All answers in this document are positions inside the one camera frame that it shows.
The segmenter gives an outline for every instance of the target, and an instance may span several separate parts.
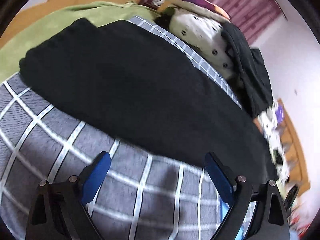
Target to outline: gray plaid blanket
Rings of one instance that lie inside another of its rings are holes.
[[[223,78],[181,40],[137,16],[130,22],[178,47],[240,106]],[[210,239],[222,220],[219,194],[208,174],[155,156],[56,109],[15,74],[0,86],[0,215],[24,239],[35,189],[42,179],[78,175],[101,151],[111,168],[87,205],[106,239]],[[249,226],[254,204],[244,219]]]

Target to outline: black garment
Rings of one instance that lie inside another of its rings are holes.
[[[236,82],[229,82],[229,85],[246,112],[255,118],[273,103],[270,79],[263,57],[259,49],[250,49],[237,26],[224,23],[222,27],[221,36],[227,42],[226,52],[233,59],[234,70],[240,75],[244,88],[239,88]]]
[[[277,180],[252,119],[183,52],[132,23],[77,20],[28,51],[20,71],[54,106],[110,136],[198,167],[213,151],[236,175]]]

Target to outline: blue gripper pad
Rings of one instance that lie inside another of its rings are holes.
[[[222,170],[222,168],[224,168],[225,166],[223,166],[221,163],[219,166],[217,162],[218,161],[213,158],[212,153],[207,153],[204,157],[205,169],[208,172],[213,184],[215,185],[222,201],[224,203],[228,203],[229,206],[232,206],[234,204],[234,187],[229,182],[227,176]]]
[[[100,185],[110,169],[111,157],[109,153],[101,152],[100,154],[103,154],[103,157],[95,164],[94,169],[83,184],[81,198],[81,203],[83,205],[86,205],[94,199]]]

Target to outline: wooden headboard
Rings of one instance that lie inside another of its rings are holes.
[[[308,178],[306,161],[300,144],[300,140],[296,133],[296,130],[291,122],[291,119],[284,108],[284,104],[281,99],[278,103],[284,109],[284,120],[280,124],[284,127],[284,133],[281,136],[281,142],[292,144],[289,151],[286,152],[285,158],[287,161],[296,162],[295,167],[290,171],[289,181],[300,182],[300,189],[298,196],[301,196],[304,192],[310,189],[310,181]]]

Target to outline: green blanket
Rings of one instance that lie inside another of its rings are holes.
[[[60,32],[79,18],[87,18],[95,26],[129,20],[134,15],[153,21],[158,13],[148,7],[129,2],[115,4],[99,1],[74,5],[55,11],[36,21],[0,49],[0,83],[19,70],[19,61],[26,52]]]

